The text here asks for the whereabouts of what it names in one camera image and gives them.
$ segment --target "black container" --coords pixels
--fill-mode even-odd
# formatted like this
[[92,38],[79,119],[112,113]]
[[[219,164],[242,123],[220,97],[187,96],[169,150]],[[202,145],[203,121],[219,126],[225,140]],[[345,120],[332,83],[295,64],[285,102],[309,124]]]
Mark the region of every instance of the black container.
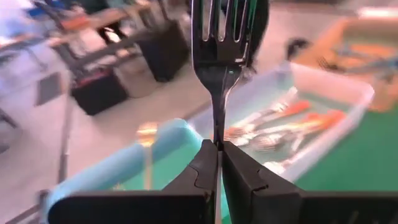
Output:
[[189,48],[177,21],[150,30],[137,41],[158,82],[171,81],[188,59]]
[[88,115],[96,115],[128,98],[113,69],[101,68],[80,80],[72,96]]

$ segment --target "green surface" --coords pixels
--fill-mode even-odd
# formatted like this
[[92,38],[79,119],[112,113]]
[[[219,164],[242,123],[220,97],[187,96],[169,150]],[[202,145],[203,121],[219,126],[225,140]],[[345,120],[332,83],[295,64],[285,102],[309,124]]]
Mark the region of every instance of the green surface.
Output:
[[[154,163],[152,168],[152,187],[160,190],[170,183],[192,160],[198,149],[195,146],[184,144],[178,150],[172,151],[167,157]],[[144,189],[144,172],[123,182],[120,190],[142,190]]]
[[398,108],[367,112],[358,129],[296,184],[305,190],[398,190],[397,142]]

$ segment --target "plastic bin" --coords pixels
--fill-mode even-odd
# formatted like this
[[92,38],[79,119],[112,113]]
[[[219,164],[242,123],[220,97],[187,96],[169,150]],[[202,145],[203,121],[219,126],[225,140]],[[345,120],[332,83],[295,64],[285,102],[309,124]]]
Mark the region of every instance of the plastic bin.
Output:
[[[163,124],[157,132],[153,153],[153,187],[160,190],[170,183],[193,159],[202,138],[181,119]],[[46,198],[50,207],[77,191],[109,190],[123,185],[126,190],[144,189],[144,147],[137,142],[107,157],[55,186]]]
[[[251,82],[231,92],[226,107],[226,128],[255,111],[267,108],[293,86],[298,89],[299,98],[312,103],[312,111],[324,113],[330,109],[338,109],[346,113],[346,118],[306,142],[290,158],[284,157],[280,152],[261,153],[243,149],[255,160],[291,182],[306,173],[341,138],[357,127],[374,95],[373,88],[367,83],[323,70],[285,63],[271,72],[254,77]],[[210,138],[213,134],[211,114],[211,108],[208,108],[188,121],[203,138]],[[297,118],[293,116],[282,119],[273,125]],[[289,159],[289,163],[282,165],[286,159]]]

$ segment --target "blue object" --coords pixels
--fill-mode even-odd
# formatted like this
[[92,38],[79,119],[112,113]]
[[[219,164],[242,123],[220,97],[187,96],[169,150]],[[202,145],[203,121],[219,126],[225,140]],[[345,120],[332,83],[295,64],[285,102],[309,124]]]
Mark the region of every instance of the blue object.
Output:
[[[173,151],[180,149],[183,144],[189,144],[193,150],[199,151],[202,140],[203,138],[184,120],[168,121],[158,129],[156,141],[152,145],[154,164],[166,158]],[[182,159],[186,159],[188,164],[193,158]],[[46,199],[45,213],[47,214],[51,206],[61,198],[78,191],[110,189],[117,183],[139,175],[143,167],[144,147],[136,142],[57,185]],[[171,181],[177,175],[170,176],[168,179]]]
[[[53,1],[53,7],[56,9],[65,9],[65,5],[60,1]],[[34,7],[32,9],[25,9],[25,12],[32,18],[37,19],[40,16],[46,15],[46,13],[39,9],[38,7]]]
[[2,34],[5,37],[16,37],[26,33],[27,26],[19,19],[4,20],[2,25]]

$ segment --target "orange-handled utensil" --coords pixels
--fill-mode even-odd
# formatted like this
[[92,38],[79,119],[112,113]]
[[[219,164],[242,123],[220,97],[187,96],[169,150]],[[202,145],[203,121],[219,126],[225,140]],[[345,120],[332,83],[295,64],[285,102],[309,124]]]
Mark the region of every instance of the orange-handled utensil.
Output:
[[244,126],[232,126],[225,131],[224,139],[230,140],[234,138],[238,138],[244,134],[253,132],[258,126],[263,125],[267,122],[284,118],[286,116],[291,116],[294,114],[301,113],[311,107],[311,104],[307,100],[298,101],[291,106],[287,107],[285,110],[281,112],[276,112],[267,116],[259,117],[253,122],[246,124]]
[[[342,119],[345,118],[345,114],[342,111],[339,110],[333,110],[333,111],[329,111],[327,114],[309,114],[308,118],[312,118],[312,119],[322,119],[323,122],[320,126],[319,130],[325,130],[330,128],[331,126],[333,126],[334,124],[336,124],[337,122],[341,121]],[[297,161],[298,159],[302,158],[304,154],[296,153],[294,154],[294,156],[282,161],[282,162],[265,162],[263,164],[263,166],[267,167],[268,169],[270,169],[271,171],[273,171],[276,174],[281,174],[286,170],[286,167],[288,167],[289,165],[293,164],[295,161]]]
[[327,129],[344,116],[341,111],[330,111],[327,114],[310,113],[299,122],[258,130],[236,138],[233,142],[237,146],[250,144],[256,148],[265,149],[276,147],[287,139],[289,141],[295,139],[292,145],[295,151],[307,134]]

